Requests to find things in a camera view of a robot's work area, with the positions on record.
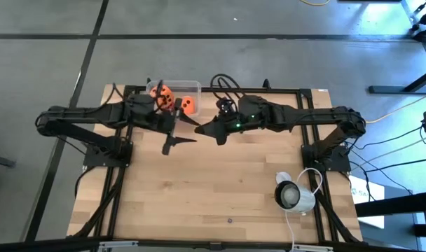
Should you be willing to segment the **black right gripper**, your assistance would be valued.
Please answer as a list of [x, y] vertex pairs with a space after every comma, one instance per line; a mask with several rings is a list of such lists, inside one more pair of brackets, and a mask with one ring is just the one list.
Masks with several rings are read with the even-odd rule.
[[227, 142], [229, 134], [255, 130], [263, 125], [264, 112], [268, 110], [268, 101], [256, 95], [243, 95], [235, 101], [238, 109], [235, 113], [222, 114], [218, 120], [212, 120], [195, 128], [195, 133], [215, 135], [218, 146]]

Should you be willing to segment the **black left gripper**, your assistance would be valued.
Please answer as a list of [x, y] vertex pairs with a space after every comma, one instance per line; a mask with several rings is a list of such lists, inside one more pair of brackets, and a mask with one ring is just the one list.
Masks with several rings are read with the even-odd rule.
[[169, 155], [171, 147], [182, 143], [196, 142], [195, 139], [173, 136], [178, 120], [194, 126], [200, 123], [182, 112], [181, 105], [174, 105], [172, 110], [154, 108], [157, 99], [149, 94], [132, 94], [127, 98], [127, 125], [166, 134], [162, 154]]

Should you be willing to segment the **orange foam die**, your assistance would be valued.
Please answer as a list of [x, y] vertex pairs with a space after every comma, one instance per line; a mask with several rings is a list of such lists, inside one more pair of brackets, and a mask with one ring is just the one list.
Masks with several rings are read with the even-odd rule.
[[181, 107], [186, 115], [193, 115], [195, 113], [195, 101], [191, 96], [183, 96]]
[[157, 86], [153, 87], [149, 94], [156, 99], [158, 109], [171, 109], [173, 107], [174, 94], [166, 85], [161, 87], [160, 92], [158, 92]]

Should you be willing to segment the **clear plastic bin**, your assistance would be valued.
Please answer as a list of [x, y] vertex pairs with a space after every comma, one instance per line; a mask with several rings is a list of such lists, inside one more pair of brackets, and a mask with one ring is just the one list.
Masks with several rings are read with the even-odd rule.
[[[183, 96], [191, 96], [195, 101], [195, 113], [193, 115], [187, 115], [189, 117], [195, 117], [200, 112], [201, 103], [201, 84], [195, 80], [163, 80], [162, 86], [166, 85], [171, 89], [174, 94], [174, 98], [181, 99]], [[163, 109], [164, 111], [174, 110], [175, 101], [171, 109]]]

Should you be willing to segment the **white webcam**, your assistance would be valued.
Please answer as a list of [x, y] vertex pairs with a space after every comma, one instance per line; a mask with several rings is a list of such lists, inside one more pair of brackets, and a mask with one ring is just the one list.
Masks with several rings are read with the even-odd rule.
[[282, 181], [275, 188], [275, 201], [286, 212], [303, 214], [314, 209], [315, 194], [292, 181]]

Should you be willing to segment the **white printed board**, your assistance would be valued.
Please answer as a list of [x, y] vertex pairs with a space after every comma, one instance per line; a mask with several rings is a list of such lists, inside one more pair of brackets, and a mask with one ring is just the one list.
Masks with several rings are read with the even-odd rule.
[[[385, 199], [385, 187], [372, 182], [366, 182], [365, 179], [349, 176], [352, 199], [355, 204], [372, 202]], [[358, 221], [375, 228], [383, 229], [385, 227], [384, 216], [358, 217]]]

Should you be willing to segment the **black stand base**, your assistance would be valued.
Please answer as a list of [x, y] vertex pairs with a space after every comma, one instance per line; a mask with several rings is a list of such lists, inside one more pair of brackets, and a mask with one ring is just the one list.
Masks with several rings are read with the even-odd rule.
[[371, 85], [368, 92], [379, 95], [426, 95], [426, 73], [407, 86]]

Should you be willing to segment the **black stand beam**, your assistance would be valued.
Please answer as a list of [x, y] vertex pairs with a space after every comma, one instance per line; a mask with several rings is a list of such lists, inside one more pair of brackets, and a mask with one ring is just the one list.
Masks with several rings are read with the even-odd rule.
[[426, 211], [426, 192], [355, 205], [358, 217], [386, 216]]

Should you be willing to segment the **silver aluminium bracket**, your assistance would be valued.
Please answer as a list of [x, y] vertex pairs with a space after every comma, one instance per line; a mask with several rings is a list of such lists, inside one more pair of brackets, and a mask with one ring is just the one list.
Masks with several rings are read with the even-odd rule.
[[334, 252], [332, 247], [300, 244], [295, 245], [293, 252]]
[[121, 247], [138, 246], [138, 241], [103, 241], [99, 243], [99, 249], [114, 249]]

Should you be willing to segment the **black frame crossbeam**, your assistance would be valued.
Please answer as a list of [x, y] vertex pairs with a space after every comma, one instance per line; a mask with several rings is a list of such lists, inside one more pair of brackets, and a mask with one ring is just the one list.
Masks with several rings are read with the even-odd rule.
[[[122, 239], [114, 240], [111, 237], [67, 237], [64, 239], [51, 239], [39, 241], [24, 241], [0, 244], [0, 252], [81, 252], [99, 249], [100, 242], [108, 241], [138, 241], [138, 246], [131, 247], [168, 247], [206, 249], [208, 251], [224, 251], [226, 249], [256, 249], [256, 250], [282, 250], [293, 252], [295, 244], [279, 242], [243, 242], [243, 241], [175, 241], [155, 239]], [[328, 246], [334, 252], [424, 252], [404, 248], [389, 248], [372, 246], [364, 242], [346, 243], [339, 241], [321, 241], [316, 246]]]

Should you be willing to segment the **grey metal stand frame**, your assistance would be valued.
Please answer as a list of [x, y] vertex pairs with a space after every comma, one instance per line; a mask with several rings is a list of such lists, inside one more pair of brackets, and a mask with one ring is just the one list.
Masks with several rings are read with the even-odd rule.
[[426, 52], [426, 0], [400, 0], [400, 3], [411, 23], [408, 34]]

